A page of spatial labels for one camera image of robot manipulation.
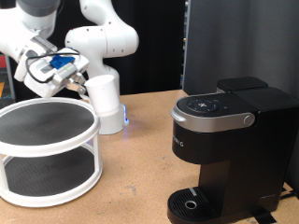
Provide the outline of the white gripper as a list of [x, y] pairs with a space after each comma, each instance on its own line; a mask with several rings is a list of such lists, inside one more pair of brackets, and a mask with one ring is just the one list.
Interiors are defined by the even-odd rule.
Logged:
[[30, 50], [24, 62], [26, 76], [24, 84], [37, 95], [50, 98], [62, 89], [84, 94], [83, 85], [89, 61], [78, 51], [64, 48], [57, 52], [37, 55]]

